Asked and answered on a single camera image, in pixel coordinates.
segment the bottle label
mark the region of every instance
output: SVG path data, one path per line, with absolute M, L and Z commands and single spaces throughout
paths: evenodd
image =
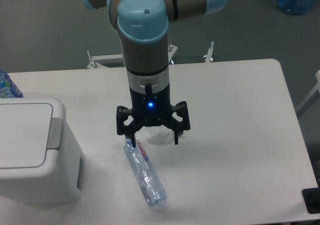
M 141 152 L 141 154 L 142 154 L 143 159 L 144 159 L 146 162 L 148 162 L 148 161 L 149 161 L 149 157 L 148 157 L 146 151 L 143 149 L 141 142 L 138 141 L 138 142 L 137 142 L 137 145 L 138 145 L 138 148 L 139 148 L 139 150 L 140 150 L 140 152 Z
M 0 89 L 0 98 L 11 99 L 15 98 L 15 95 L 11 92 L 11 87 L 4 87 Z

